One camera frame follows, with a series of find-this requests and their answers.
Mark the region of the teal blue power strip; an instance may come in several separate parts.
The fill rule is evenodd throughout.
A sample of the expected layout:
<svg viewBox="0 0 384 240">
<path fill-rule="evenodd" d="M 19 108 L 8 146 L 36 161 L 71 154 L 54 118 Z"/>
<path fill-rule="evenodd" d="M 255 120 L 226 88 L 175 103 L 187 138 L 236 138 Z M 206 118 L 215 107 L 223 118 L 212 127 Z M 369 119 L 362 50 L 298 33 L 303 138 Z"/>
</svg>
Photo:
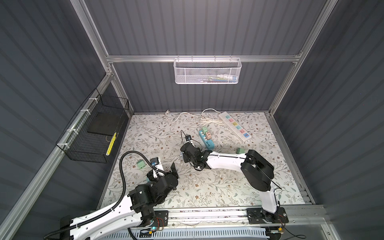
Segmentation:
<svg viewBox="0 0 384 240">
<path fill-rule="evenodd" d="M 204 142 L 207 150 L 213 151 L 215 148 L 215 145 L 214 145 L 212 139 L 207 140 L 205 134 L 202 131 L 199 131 L 199 136 L 200 136 L 201 140 Z"/>
</svg>

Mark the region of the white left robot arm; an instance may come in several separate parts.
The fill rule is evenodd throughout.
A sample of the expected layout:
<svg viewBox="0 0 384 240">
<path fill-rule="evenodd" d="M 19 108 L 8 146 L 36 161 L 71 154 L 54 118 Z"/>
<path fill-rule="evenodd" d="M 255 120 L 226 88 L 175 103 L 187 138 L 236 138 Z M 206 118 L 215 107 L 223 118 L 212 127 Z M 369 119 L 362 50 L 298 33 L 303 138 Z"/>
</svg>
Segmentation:
<svg viewBox="0 0 384 240">
<path fill-rule="evenodd" d="M 162 204 L 178 186 L 179 175 L 174 163 L 164 176 L 138 185 L 114 204 L 68 222 L 71 230 L 60 234 L 61 240 L 98 240 L 127 228 L 147 227 L 155 222 L 154 207 Z"/>
</svg>

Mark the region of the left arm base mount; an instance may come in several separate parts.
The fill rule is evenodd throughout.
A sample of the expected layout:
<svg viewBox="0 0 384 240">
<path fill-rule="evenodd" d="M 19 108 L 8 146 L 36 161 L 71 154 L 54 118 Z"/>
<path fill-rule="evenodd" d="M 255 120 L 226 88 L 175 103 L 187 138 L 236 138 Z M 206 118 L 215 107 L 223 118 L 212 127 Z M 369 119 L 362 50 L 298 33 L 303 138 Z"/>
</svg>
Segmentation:
<svg viewBox="0 0 384 240">
<path fill-rule="evenodd" d="M 167 227 L 169 219 L 169 211 L 155 210 L 155 217 L 142 223 L 141 227 Z"/>
</svg>

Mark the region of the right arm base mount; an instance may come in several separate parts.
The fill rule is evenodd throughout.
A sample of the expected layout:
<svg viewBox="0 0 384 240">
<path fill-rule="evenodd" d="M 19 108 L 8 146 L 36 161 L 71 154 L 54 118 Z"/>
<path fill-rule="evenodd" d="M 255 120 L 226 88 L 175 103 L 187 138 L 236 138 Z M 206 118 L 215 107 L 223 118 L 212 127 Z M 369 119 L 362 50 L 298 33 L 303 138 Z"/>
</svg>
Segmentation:
<svg viewBox="0 0 384 240">
<path fill-rule="evenodd" d="M 250 224 L 287 224 L 289 218 L 284 208 L 278 207 L 275 213 L 265 211 L 263 208 L 247 208 L 247 217 Z"/>
</svg>

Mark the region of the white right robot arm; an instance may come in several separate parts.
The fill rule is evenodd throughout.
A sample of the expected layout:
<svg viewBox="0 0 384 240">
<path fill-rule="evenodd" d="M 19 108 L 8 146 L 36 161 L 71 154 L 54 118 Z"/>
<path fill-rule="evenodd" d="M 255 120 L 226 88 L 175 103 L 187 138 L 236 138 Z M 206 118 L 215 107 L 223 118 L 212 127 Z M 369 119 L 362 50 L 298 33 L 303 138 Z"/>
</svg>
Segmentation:
<svg viewBox="0 0 384 240">
<path fill-rule="evenodd" d="M 274 166 L 255 150 L 244 154 L 222 154 L 211 150 L 202 151 L 187 142 L 181 147 L 185 163 L 189 163 L 197 171 L 205 169 L 225 169 L 243 173 L 251 187 L 259 191 L 262 209 L 274 215 L 279 208 L 275 195 L 278 187 L 274 182 Z"/>
</svg>

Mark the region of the long white power strip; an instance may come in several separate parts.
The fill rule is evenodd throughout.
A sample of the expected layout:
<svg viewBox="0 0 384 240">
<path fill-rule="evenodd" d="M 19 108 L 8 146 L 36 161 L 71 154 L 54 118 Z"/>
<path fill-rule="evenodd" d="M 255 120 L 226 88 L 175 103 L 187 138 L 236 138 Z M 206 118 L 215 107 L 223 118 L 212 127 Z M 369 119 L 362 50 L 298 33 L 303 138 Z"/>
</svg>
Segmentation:
<svg viewBox="0 0 384 240">
<path fill-rule="evenodd" d="M 252 136 L 247 132 L 238 121 L 236 121 L 230 114 L 223 112 L 219 114 L 219 118 L 223 124 L 227 126 L 232 133 L 243 143 L 249 141 Z"/>
</svg>

